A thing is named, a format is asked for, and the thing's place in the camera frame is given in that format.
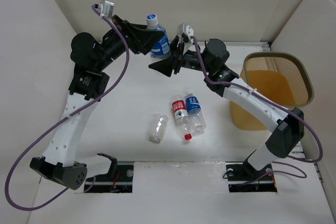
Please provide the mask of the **blue label bottle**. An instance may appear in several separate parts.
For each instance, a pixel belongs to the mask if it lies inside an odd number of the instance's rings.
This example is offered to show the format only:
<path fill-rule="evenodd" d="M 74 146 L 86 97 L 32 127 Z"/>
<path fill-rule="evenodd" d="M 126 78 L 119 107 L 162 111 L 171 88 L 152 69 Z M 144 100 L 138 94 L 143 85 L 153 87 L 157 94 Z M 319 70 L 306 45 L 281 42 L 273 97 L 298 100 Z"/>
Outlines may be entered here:
<path fill-rule="evenodd" d="M 160 25 L 159 20 L 155 14 L 149 14 L 146 17 L 147 30 L 159 30 L 164 32 L 164 36 L 151 50 L 151 57 L 154 59 L 166 59 L 171 55 L 170 43 L 167 37 L 167 32 L 163 26 Z"/>
<path fill-rule="evenodd" d="M 203 132 L 206 128 L 206 123 L 198 98 L 194 94 L 188 93 L 185 96 L 185 104 L 193 130 L 195 132 Z"/>

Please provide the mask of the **red label plastic bottle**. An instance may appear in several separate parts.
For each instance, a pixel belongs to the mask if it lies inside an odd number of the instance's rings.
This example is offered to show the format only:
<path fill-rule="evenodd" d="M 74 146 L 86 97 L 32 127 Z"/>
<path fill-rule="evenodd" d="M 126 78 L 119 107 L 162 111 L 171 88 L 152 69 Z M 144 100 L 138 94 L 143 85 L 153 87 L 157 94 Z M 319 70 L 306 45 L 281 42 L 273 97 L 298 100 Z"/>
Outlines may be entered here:
<path fill-rule="evenodd" d="M 180 135 L 185 141 L 191 140 L 191 121 L 183 97 L 181 95 L 175 95 L 172 99 L 171 105 L 174 113 L 175 123 Z"/>

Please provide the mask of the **clear unlabelled plastic bottle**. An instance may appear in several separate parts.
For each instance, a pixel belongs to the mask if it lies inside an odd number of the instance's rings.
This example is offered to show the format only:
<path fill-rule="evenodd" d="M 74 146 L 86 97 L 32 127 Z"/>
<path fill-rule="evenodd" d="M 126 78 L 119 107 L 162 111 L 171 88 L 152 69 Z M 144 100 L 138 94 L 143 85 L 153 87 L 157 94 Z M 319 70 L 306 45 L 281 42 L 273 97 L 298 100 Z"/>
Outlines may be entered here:
<path fill-rule="evenodd" d="M 160 143 L 168 125 L 169 118 L 164 114 L 154 114 L 150 121 L 148 139 L 153 143 Z"/>

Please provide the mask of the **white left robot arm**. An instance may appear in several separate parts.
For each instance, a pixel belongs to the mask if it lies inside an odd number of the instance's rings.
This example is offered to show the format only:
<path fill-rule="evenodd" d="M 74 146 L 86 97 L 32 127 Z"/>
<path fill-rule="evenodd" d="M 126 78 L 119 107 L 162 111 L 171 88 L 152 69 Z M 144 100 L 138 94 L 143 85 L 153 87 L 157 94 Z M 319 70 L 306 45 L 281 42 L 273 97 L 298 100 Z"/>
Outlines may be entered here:
<path fill-rule="evenodd" d="M 108 31 L 102 42 L 87 32 L 71 41 L 70 59 L 75 63 L 63 112 L 65 122 L 57 127 L 41 157 L 34 157 L 30 167 L 43 178 L 76 190 L 85 180 L 87 166 L 75 161 L 75 155 L 88 119 L 107 87 L 109 76 L 104 69 L 131 50 L 148 54 L 164 33 L 146 25 L 132 24 L 117 15 L 112 17 L 117 30 Z"/>

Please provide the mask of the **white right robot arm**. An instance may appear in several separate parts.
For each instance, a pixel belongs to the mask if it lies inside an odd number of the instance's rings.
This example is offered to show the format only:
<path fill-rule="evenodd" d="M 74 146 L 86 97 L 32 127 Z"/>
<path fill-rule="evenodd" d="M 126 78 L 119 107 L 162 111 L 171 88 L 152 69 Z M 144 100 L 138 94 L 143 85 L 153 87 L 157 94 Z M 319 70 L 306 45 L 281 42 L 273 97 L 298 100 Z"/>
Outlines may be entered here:
<path fill-rule="evenodd" d="M 205 83 L 213 92 L 242 107 L 266 126 L 271 136 L 244 160 L 240 169 L 249 181 L 267 176 L 267 165 L 288 157 L 303 138 L 303 112 L 274 103 L 229 69 L 226 66 L 229 52 L 221 40 L 210 39 L 203 51 L 196 41 L 193 44 L 195 51 L 185 50 L 184 41 L 175 38 L 171 43 L 171 56 L 150 64 L 149 68 L 167 77 L 178 73 L 180 68 L 202 71 Z"/>

